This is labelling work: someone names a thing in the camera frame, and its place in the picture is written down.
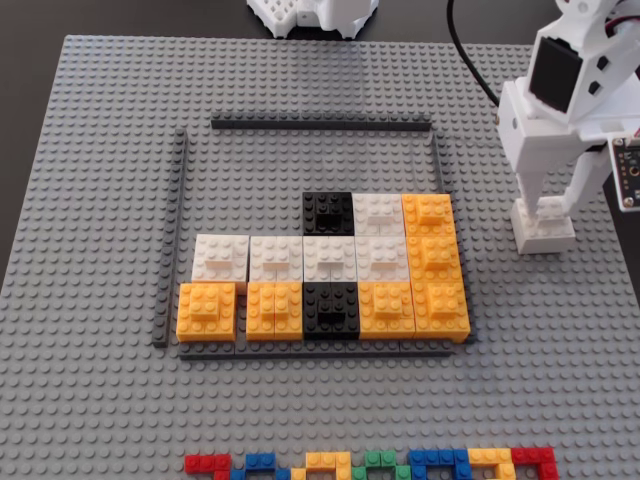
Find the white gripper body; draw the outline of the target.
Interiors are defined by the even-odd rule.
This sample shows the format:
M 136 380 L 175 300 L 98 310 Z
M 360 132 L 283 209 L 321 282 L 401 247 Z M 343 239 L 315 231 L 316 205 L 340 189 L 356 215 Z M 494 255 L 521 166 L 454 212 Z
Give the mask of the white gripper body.
M 639 23 L 608 36 L 602 19 L 558 20 L 538 32 L 526 76 L 504 84 L 498 132 L 517 173 L 547 172 L 639 126 Z

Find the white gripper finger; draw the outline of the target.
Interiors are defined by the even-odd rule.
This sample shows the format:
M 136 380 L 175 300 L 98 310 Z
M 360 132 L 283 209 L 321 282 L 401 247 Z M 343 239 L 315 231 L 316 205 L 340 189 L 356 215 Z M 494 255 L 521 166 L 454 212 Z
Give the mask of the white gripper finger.
M 569 216 L 590 202 L 611 174 L 612 166 L 606 144 L 589 149 L 576 162 L 569 186 L 563 195 L 564 212 Z
M 529 219 L 537 219 L 538 201 L 541 198 L 545 172 L 521 172 L 517 173 L 517 181 L 521 200 L 524 203 L 524 214 Z

